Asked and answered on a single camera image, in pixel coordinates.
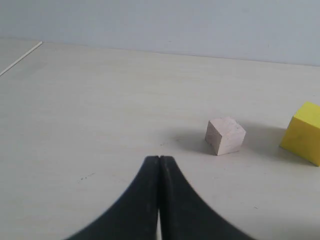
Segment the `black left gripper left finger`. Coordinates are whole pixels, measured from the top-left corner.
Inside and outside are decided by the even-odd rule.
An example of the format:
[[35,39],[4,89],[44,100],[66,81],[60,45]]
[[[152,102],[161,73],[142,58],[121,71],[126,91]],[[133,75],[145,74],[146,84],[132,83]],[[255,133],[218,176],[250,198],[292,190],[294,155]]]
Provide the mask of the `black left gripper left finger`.
[[137,175],[101,216],[69,240],[155,240],[160,158],[148,156]]

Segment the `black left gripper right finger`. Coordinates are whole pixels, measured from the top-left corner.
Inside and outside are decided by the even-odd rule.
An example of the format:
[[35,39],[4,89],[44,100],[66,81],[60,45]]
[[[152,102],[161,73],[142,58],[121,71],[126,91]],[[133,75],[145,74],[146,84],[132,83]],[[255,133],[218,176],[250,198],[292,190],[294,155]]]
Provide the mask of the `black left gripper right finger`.
[[161,156],[158,208],[163,240],[251,240],[196,193],[172,156]]

